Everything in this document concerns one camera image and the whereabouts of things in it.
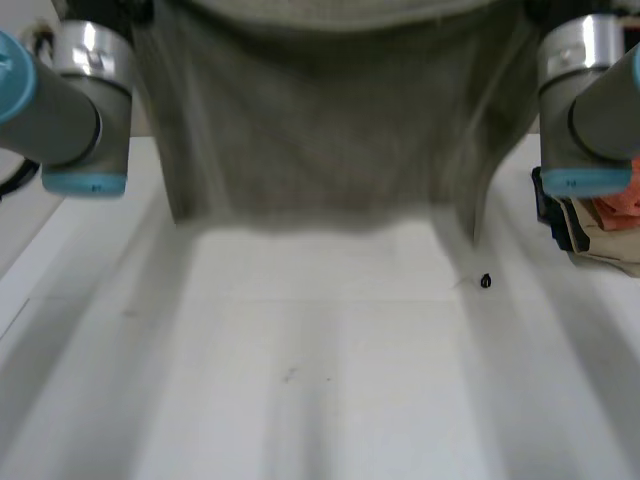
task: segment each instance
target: gray cloth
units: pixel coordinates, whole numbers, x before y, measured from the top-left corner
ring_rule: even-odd
[[[134,38],[174,218],[447,202],[477,233],[537,112],[522,3],[156,0]]]

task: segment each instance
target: small black object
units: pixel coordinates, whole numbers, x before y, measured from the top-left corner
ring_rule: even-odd
[[[491,288],[491,275],[485,273],[480,280],[480,286],[482,288]]]

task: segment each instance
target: white surface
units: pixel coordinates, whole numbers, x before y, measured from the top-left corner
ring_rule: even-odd
[[[538,155],[473,250],[445,212],[176,230],[135,140],[0,282],[0,479],[639,478],[638,284],[536,223]]]

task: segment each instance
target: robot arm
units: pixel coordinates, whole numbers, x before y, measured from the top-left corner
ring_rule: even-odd
[[[53,71],[0,32],[0,147],[41,163],[51,192],[124,192],[131,24],[153,14],[151,0],[128,2],[66,0]],[[624,55],[611,0],[528,3],[536,5],[543,32],[538,71],[545,191],[560,197],[620,192],[630,182],[631,160],[640,156],[640,50]]]
[[[129,27],[110,20],[105,5],[115,9],[115,2],[69,3],[76,14],[112,28],[65,20],[52,69],[0,32],[0,147],[42,164],[52,193],[119,196],[127,180],[135,71]]]
[[[552,2],[538,54],[542,180],[557,197],[619,193],[640,156],[640,50],[611,2]]]

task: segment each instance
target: blue ring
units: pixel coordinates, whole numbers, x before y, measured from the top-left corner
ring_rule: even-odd
[[[127,175],[121,173],[42,172],[42,185],[49,193],[69,197],[115,198],[124,195]]]

